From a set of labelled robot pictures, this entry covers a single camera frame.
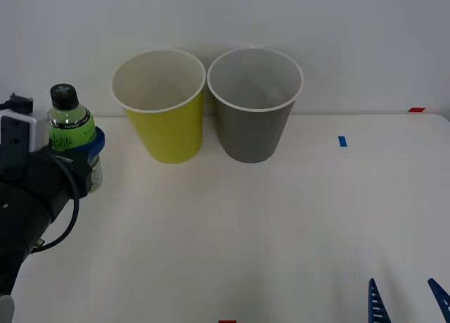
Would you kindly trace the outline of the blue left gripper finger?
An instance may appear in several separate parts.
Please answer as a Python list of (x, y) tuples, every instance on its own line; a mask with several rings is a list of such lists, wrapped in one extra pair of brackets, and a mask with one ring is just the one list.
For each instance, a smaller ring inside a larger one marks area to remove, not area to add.
[(94, 140), (82, 146), (71, 149), (75, 153), (86, 153), (87, 162), (92, 169), (91, 172), (91, 190), (90, 193), (96, 192), (100, 189), (103, 183), (103, 173), (100, 160), (100, 152), (105, 146), (105, 134), (100, 127), (95, 128)]

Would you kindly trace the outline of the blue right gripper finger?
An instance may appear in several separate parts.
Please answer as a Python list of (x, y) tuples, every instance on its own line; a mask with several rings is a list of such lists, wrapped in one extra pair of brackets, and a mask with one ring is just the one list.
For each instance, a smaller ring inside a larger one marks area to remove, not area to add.
[(450, 296), (449, 294), (433, 279), (428, 279), (428, 285), (437, 301), (446, 323), (450, 323)]
[(390, 323), (374, 278), (368, 282), (368, 323)]

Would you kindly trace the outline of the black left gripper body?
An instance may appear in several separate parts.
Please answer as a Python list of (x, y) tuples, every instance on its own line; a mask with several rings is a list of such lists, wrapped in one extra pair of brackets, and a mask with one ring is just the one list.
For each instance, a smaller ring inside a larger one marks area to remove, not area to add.
[(20, 162), (1, 164), (1, 196), (26, 209), (40, 209), (48, 220), (56, 220), (70, 200), (77, 198), (73, 163), (66, 163), (43, 148), (28, 153)]

